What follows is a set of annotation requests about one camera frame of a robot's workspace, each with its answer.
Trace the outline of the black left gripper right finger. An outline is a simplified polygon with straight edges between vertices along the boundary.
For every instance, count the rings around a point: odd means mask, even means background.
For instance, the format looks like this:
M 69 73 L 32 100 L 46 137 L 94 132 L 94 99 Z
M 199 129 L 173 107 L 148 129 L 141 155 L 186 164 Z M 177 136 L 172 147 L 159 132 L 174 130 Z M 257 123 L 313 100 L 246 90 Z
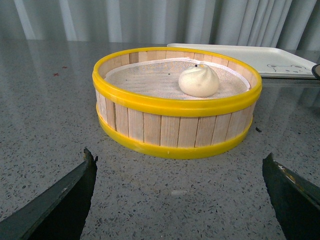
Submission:
M 320 238 L 320 188 L 274 160 L 262 161 L 262 175 L 287 240 Z

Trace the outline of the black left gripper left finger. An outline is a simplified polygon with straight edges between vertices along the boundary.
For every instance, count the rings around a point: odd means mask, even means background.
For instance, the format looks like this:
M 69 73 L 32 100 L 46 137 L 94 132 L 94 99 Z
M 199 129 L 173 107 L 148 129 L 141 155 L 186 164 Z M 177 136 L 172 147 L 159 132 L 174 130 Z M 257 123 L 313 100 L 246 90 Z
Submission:
M 78 240 L 94 193 L 98 157 L 84 161 L 0 223 L 2 240 Z

